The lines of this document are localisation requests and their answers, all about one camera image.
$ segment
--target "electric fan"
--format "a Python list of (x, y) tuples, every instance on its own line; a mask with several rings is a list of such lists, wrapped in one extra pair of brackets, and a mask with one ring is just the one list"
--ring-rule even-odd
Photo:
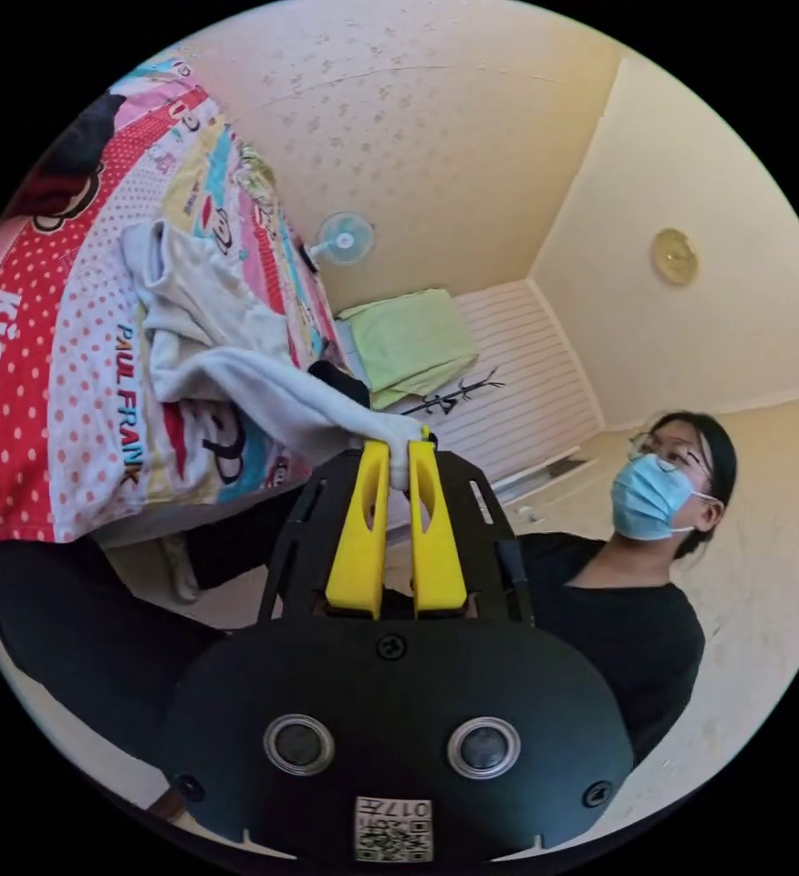
[(326, 258), (334, 265), (350, 266), (365, 258), (375, 244), (375, 231), (357, 213), (336, 213), (324, 220), (314, 246), (302, 245), (300, 254), (308, 266), (317, 271), (317, 259)]

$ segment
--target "screw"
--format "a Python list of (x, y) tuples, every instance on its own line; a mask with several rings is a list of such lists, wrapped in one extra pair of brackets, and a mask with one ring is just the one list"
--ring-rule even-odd
[(391, 633), (379, 639), (376, 650), (384, 660), (401, 660), (406, 653), (406, 642), (401, 636)]
[(178, 793), (190, 803), (201, 803), (205, 799), (205, 789), (193, 776), (177, 776), (174, 784)]
[(595, 782), (582, 796), (582, 802), (589, 809), (596, 809), (612, 797), (611, 782)]

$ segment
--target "pink polka dot bedsheet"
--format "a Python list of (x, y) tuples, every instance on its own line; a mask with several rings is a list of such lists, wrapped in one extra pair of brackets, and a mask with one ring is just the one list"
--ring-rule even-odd
[(192, 71), (169, 59), (111, 91), (127, 99), (84, 192), (63, 215), (0, 226), (0, 540), (70, 541), (153, 506), (235, 502), (309, 474), (231, 403), (153, 398), (119, 247), (127, 225), (161, 215), (211, 237), (287, 316), (298, 367), (336, 334), (277, 201), (239, 183), (242, 144)]

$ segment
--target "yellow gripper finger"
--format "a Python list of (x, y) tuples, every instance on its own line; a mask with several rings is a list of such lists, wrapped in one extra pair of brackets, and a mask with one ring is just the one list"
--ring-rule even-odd
[[(460, 611), (466, 604), (466, 584), (431, 442), (409, 444), (409, 468), (415, 614)], [(430, 517), (426, 530), (421, 505)]]
[(381, 613), (388, 531), (389, 448), (367, 441), (357, 484), (327, 582), (327, 602), (341, 611)]

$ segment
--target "blue face mask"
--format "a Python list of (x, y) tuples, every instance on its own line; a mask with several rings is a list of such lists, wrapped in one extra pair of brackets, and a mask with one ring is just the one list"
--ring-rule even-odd
[(635, 541), (660, 541), (676, 532), (673, 517), (697, 493), (685, 473), (677, 468), (665, 471), (655, 454), (628, 463), (612, 484), (612, 522), (616, 532)]

